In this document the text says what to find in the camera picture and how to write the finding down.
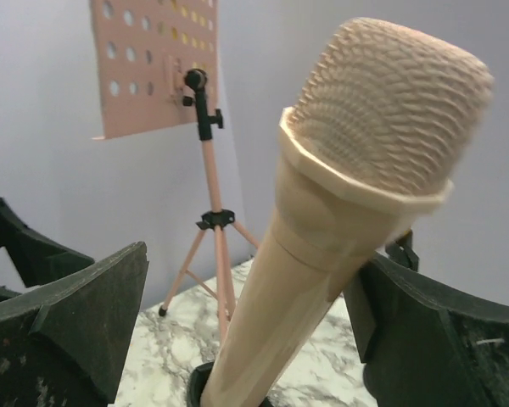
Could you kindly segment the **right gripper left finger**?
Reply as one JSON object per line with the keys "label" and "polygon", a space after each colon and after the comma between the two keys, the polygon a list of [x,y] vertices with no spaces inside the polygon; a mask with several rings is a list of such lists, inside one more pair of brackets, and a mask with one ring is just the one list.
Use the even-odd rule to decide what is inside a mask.
{"label": "right gripper left finger", "polygon": [[114,403],[147,272],[133,243],[0,302],[0,406]]}

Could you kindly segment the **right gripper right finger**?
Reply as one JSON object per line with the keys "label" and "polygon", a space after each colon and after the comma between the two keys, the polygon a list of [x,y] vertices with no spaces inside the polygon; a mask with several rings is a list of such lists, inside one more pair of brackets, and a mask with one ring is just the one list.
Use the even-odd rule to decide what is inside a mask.
{"label": "right gripper right finger", "polygon": [[379,406],[509,406],[509,306],[380,254],[344,298]]}

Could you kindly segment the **black mic stand with clip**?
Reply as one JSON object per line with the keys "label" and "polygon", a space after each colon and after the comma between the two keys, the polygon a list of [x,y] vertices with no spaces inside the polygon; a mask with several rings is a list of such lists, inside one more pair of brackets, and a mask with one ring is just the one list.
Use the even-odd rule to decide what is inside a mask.
{"label": "black mic stand with clip", "polygon": [[282,227],[269,228],[215,360],[189,377],[187,405],[270,405],[270,390],[376,250],[347,239],[318,248]]}

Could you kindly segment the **pink music stand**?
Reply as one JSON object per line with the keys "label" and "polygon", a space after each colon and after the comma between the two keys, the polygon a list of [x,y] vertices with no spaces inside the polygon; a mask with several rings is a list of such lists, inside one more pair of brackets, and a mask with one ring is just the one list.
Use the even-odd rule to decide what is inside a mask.
{"label": "pink music stand", "polygon": [[254,247],[254,236],[225,209],[217,175],[213,128],[223,128],[217,106],[217,1],[95,0],[90,3],[97,53],[99,99],[104,140],[150,131],[197,126],[210,208],[197,223],[198,232],[171,290],[159,308],[166,315],[185,276],[205,283],[189,269],[208,232],[213,234],[219,333],[224,337],[236,308],[227,228]]}

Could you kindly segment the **pink microphone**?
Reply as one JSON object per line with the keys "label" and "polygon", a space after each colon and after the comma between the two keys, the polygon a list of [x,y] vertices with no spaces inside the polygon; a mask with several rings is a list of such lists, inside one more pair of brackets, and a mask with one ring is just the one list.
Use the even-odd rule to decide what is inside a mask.
{"label": "pink microphone", "polygon": [[282,112],[268,229],[318,248],[347,239],[378,250],[404,235],[448,198],[493,82],[446,41],[385,20],[344,22]]}

